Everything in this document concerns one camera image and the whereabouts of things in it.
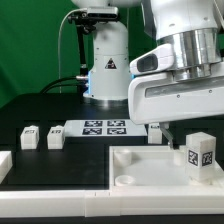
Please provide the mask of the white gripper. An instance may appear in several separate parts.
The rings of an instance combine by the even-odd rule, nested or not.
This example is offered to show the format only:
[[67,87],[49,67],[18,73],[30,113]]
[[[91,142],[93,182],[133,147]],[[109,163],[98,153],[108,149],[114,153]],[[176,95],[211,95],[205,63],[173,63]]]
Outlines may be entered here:
[[136,75],[128,89],[130,119],[135,124],[159,123],[174,148],[171,121],[224,114],[224,61],[211,66],[211,75],[175,82],[168,69],[174,64],[171,44],[163,44],[130,63]]

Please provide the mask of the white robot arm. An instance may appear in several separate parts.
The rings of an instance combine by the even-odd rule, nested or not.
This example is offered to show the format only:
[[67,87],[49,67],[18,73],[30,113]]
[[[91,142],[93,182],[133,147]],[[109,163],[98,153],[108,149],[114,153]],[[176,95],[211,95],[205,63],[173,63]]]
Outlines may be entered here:
[[172,121],[224,114],[224,58],[217,34],[224,29],[224,0],[71,0],[91,9],[104,1],[142,6],[146,33],[157,47],[130,63],[129,116],[157,123],[168,139]]

